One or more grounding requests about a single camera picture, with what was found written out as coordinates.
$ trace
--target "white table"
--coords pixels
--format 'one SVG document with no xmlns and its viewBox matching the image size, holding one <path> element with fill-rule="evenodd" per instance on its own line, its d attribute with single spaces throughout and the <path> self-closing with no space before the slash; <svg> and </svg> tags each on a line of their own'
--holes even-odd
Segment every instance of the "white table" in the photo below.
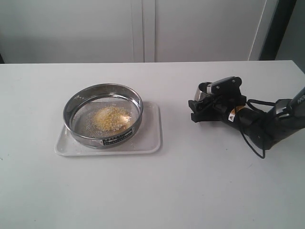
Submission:
<svg viewBox="0 0 305 229">
<path fill-rule="evenodd" d="M 236 130 L 191 121 L 198 84 L 233 75 L 266 101 L 305 85 L 291 61 L 0 65 L 0 228 L 304 228 L 304 130 L 261 160 Z M 159 152 L 55 154 L 64 105 L 98 83 L 160 106 Z"/>
</svg>

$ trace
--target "sieve rim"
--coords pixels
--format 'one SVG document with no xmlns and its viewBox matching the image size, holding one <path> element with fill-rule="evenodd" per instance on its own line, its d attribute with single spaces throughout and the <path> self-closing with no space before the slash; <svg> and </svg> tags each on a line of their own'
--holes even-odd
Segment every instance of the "sieve rim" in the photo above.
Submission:
<svg viewBox="0 0 305 229">
<path fill-rule="evenodd" d="M 120 93 L 100 93 L 100 94 L 96 94 L 96 95 L 92 95 L 89 96 L 87 98 L 85 98 L 84 100 L 82 100 L 77 106 L 73 107 L 70 111 L 68 111 L 69 106 L 71 105 L 72 101 L 77 98 L 80 94 L 82 94 L 83 92 L 88 92 L 92 89 L 95 88 L 99 88 L 99 87 L 106 87 L 106 86 L 115 86 L 115 87 L 120 87 L 122 89 L 128 90 L 130 91 L 137 99 L 137 101 L 132 98 L 131 96 L 125 96 L 122 95 Z M 74 118 L 74 116 L 76 115 L 76 113 L 79 111 L 79 109 L 81 109 L 83 106 L 85 106 L 87 103 L 100 99 L 100 98 L 107 98 L 107 97 L 117 97 L 117 98 L 121 98 L 121 99 L 125 99 L 130 103 L 133 103 L 139 110 L 139 115 L 137 117 L 137 119 L 135 120 L 135 122 L 126 130 L 124 130 L 123 132 L 120 132 L 117 135 L 122 135 L 124 133 L 127 133 L 128 131 L 130 131 L 138 122 L 140 122 L 142 120 L 142 113 L 143 113 L 143 102 L 141 97 L 139 96 L 139 94 L 133 90 L 130 87 L 127 87 L 125 85 L 122 84 L 117 84 L 117 83 L 101 83 L 101 84 L 96 84 L 90 87 L 87 87 L 85 89 L 82 89 L 81 91 L 77 92 L 75 95 L 73 95 L 69 101 L 66 103 L 64 110 L 63 110 L 63 120 L 64 120 L 64 125 L 66 126 L 66 128 L 73 134 L 76 135 L 80 138 L 84 138 L 87 140 L 95 140 L 95 141 L 99 141 L 99 140 L 103 140 L 103 139 L 108 139 L 111 137 L 116 137 L 117 135 L 111 135 L 111 136 L 107 136 L 107 137 L 101 137 L 101 138 L 94 138 L 94 137 L 88 137 L 88 136 L 84 136 L 81 135 L 77 132 L 75 132 L 74 130 L 71 129 L 71 120 Z"/>
</svg>

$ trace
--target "white tray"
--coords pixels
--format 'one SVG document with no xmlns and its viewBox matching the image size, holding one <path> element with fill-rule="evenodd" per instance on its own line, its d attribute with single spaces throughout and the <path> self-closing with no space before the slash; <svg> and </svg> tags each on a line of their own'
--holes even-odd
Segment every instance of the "white tray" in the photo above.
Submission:
<svg viewBox="0 0 305 229">
<path fill-rule="evenodd" d="M 138 132 L 128 141 L 108 149 L 93 149 L 77 142 L 64 126 L 55 145 L 62 156 L 150 154 L 161 146 L 161 122 L 157 104 L 143 102 L 142 122 Z"/>
</svg>

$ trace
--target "metal sieve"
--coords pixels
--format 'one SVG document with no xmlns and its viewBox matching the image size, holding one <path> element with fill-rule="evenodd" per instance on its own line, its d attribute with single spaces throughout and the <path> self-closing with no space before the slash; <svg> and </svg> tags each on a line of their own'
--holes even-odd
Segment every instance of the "metal sieve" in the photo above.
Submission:
<svg viewBox="0 0 305 229">
<path fill-rule="evenodd" d="M 122 109 L 128 119 L 118 129 L 101 130 L 94 117 L 102 109 Z M 63 111 L 65 126 L 72 136 L 83 145 L 92 148 L 116 146 L 131 138 L 142 121 L 143 103 L 131 88 L 105 83 L 88 87 L 76 93 Z"/>
</svg>

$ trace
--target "white wall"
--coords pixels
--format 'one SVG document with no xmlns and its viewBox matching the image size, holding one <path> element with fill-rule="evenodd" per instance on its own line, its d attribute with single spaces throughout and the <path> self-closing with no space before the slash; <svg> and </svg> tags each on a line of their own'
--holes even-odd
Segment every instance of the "white wall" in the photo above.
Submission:
<svg viewBox="0 0 305 229">
<path fill-rule="evenodd" d="M 141 0 L 0 1 L 0 53 L 7 63 L 140 62 L 141 42 Z"/>
<path fill-rule="evenodd" d="M 305 72 L 305 1 L 298 0 L 291 15 L 277 60 L 293 60 Z"/>
<path fill-rule="evenodd" d="M 248 60 L 266 1 L 156 0 L 156 60 Z"/>
</svg>

